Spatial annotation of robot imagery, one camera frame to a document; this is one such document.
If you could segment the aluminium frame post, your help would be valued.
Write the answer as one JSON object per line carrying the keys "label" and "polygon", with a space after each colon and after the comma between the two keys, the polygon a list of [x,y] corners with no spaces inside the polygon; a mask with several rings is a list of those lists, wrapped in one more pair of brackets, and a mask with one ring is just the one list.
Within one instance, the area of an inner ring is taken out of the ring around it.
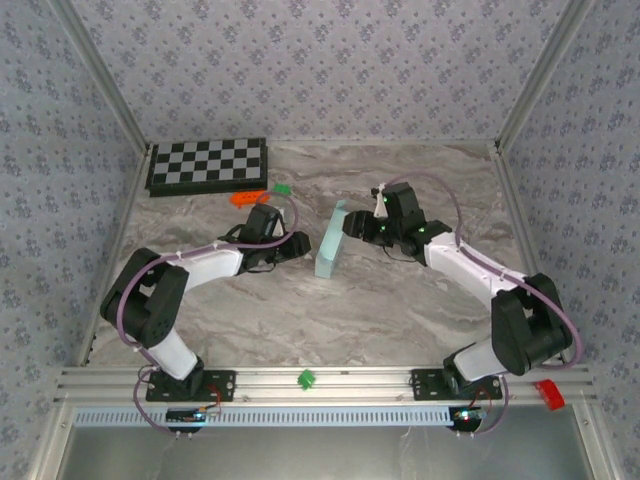
{"label": "aluminium frame post", "polygon": [[536,103],[549,85],[554,71],[596,3],[597,0],[567,0],[496,137],[496,148],[501,155],[505,155],[513,146]]}
{"label": "aluminium frame post", "polygon": [[89,30],[85,27],[71,0],[47,0],[63,30],[89,71],[105,102],[113,112],[125,136],[140,152],[147,142],[132,111],[118,88],[114,76],[100,55]]}

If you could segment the black and white chessboard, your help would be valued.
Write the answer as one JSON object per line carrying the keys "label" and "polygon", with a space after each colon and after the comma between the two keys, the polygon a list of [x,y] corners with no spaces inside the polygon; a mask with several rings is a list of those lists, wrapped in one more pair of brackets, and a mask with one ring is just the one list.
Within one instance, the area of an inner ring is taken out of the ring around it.
{"label": "black and white chessboard", "polygon": [[152,197],[264,190],[264,138],[163,142],[152,145],[145,188]]}

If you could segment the orange toy block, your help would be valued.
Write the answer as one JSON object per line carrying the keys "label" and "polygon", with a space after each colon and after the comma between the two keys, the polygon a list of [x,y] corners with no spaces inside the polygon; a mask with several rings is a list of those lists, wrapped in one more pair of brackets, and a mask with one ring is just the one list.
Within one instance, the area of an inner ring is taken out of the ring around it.
{"label": "orange toy block", "polygon": [[242,208],[255,203],[264,203],[268,199],[269,195],[265,190],[252,190],[233,193],[229,198],[229,202],[237,208]]}

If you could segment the red plastic piece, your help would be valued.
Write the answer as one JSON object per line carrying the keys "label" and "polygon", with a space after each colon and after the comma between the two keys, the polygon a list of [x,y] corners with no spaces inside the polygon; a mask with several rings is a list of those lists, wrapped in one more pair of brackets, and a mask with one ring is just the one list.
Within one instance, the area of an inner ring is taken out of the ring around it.
{"label": "red plastic piece", "polygon": [[565,399],[554,381],[544,379],[535,382],[534,386],[550,411],[562,409],[566,405]]}

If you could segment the light teal paper box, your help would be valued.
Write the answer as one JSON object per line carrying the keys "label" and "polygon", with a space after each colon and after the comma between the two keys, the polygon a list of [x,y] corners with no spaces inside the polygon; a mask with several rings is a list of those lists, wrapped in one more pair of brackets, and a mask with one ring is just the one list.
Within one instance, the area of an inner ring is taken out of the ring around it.
{"label": "light teal paper box", "polygon": [[314,271],[316,277],[329,279],[333,273],[342,247],[344,237],[342,227],[347,214],[346,201],[338,201],[316,254]]}

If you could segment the small circuit board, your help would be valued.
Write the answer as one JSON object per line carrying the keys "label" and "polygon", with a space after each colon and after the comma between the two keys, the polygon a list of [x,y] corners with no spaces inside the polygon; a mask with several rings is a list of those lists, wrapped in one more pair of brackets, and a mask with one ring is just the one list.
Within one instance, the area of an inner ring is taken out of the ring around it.
{"label": "small circuit board", "polygon": [[169,408],[165,414],[167,423],[206,423],[221,411],[215,406],[197,408]]}
{"label": "small circuit board", "polygon": [[487,413],[480,407],[450,407],[449,415],[452,425],[449,429],[454,432],[475,433],[486,418]]}

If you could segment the aluminium frame side rail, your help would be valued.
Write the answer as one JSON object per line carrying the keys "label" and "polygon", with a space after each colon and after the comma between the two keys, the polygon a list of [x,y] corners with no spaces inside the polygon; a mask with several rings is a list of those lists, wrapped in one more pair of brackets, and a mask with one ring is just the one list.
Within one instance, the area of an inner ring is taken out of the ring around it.
{"label": "aluminium frame side rail", "polygon": [[119,252],[121,250],[125,237],[126,227],[129,222],[136,196],[138,194],[139,186],[142,182],[142,177],[144,176],[146,165],[149,161],[150,150],[150,144],[147,144],[143,147],[143,150],[138,159],[138,164],[135,169],[135,174],[132,177],[132,183],[127,193],[123,210],[121,211],[120,222],[118,224],[114,240],[111,243],[111,248],[109,250],[108,262],[105,267],[104,275],[101,279],[96,300],[90,312],[88,327],[84,334],[80,351],[76,356],[75,365],[78,367],[86,366],[90,359],[94,337],[99,327],[99,323],[101,322],[99,308],[104,296],[108,293],[110,288],[110,280],[117,266]]}
{"label": "aluminium frame side rail", "polygon": [[[490,143],[489,153],[495,165],[496,177],[504,196],[504,202],[511,220],[515,242],[522,261],[523,266],[520,271],[525,274],[526,278],[533,278],[536,274],[542,273],[543,269],[540,266],[540,259],[534,248],[535,244],[528,226],[522,201],[516,188],[513,174],[511,173],[510,166],[499,147]],[[536,304],[533,313],[542,313],[543,310],[541,310],[541,308],[544,309],[546,307],[545,303],[540,301],[536,295],[533,295],[532,298],[534,299],[534,304]],[[537,368],[549,372],[553,370],[561,371],[571,368],[567,366],[567,364],[575,353],[575,343],[576,342],[574,340],[573,344],[570,345],[568,349],[565,349],[551,357]]]}

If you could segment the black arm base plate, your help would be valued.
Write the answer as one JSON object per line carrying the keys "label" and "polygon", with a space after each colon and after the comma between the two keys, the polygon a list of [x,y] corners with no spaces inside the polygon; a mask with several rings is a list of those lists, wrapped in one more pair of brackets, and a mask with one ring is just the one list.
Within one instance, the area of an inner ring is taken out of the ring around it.
{"label": "black arm base plate", "polygon": [[413,369],[410,372],[409,385],[416,401],[471,401],[503,398],[502,384],[498,376],[486,376],[469,382],[444,368]]}
{"label": "black arm base plate", "polygon": [[232,402],[235,388],[236,372],[233,370],[199,370],[184,380],[176,380],[160,371],[151,374],[145,400],[164,403]]}

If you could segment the aluminium frame cross rail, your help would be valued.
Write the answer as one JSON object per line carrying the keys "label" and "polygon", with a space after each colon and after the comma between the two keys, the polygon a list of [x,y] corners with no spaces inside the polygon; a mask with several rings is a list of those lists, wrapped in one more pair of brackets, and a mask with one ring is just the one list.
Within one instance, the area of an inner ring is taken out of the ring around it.
{"label": "aluminium frame cross rail", "polygon": [[[233,404],[238,406],[408,405],[413,402],[410,366],[313,367],[314,385],[297,383],[300,367],[236,367]],[[56,403],[76,406],[125,406],[132,403],[138,380],[136,367],[74,367],[62,371],[53,394]],[[597,395],[587,367],[533,370],[524,376],[505,376],[513,405],[540,404],[534,384],[549,379],[567,404],[593,403]]]}

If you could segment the grey metal sheet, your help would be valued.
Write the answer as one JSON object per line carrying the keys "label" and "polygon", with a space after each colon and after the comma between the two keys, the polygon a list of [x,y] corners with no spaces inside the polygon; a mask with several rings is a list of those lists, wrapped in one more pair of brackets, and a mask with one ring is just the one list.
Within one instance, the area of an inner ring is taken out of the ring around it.
{"label": "grey metal sheet", "polygon": [[223,428],[174,440],[146,428],[78,428],[57,480],[594,480],[583,448],[508,425]]}

